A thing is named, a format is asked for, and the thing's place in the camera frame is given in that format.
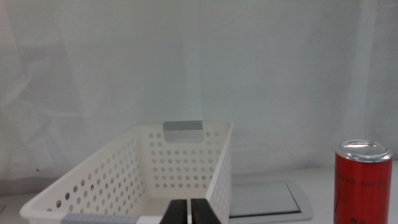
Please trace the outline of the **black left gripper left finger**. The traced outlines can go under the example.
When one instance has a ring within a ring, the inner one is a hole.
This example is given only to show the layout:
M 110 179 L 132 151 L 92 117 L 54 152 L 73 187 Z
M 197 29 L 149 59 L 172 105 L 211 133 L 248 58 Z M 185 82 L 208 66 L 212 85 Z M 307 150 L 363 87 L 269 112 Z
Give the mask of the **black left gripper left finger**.
M 160 224 L 187 224 L 188 212 L 185 199 L 171 200 Z

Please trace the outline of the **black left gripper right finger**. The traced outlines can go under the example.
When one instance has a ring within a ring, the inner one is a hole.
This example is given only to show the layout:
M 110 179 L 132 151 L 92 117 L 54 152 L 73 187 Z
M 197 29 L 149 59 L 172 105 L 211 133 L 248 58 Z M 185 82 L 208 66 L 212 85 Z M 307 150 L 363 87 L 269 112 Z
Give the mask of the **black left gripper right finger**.
M 193 224 L 221 224 L 207 199 L 192 198 L 190 202 Z

